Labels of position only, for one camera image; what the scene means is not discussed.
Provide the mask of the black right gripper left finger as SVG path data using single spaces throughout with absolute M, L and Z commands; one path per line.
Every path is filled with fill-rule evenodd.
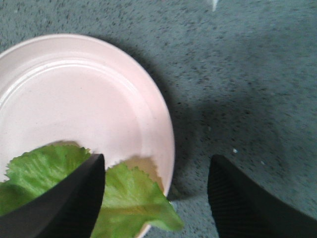
M 94 154 L 52 189 L 0 218 L 2 238 L 88 238 L 105 190 L 105 160 Z

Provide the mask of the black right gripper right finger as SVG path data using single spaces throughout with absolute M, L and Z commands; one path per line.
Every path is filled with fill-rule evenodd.
M 317 221 L 260 187 L 222 155 L 211 158 L 208 200 L 221 238 L 315 238 Z

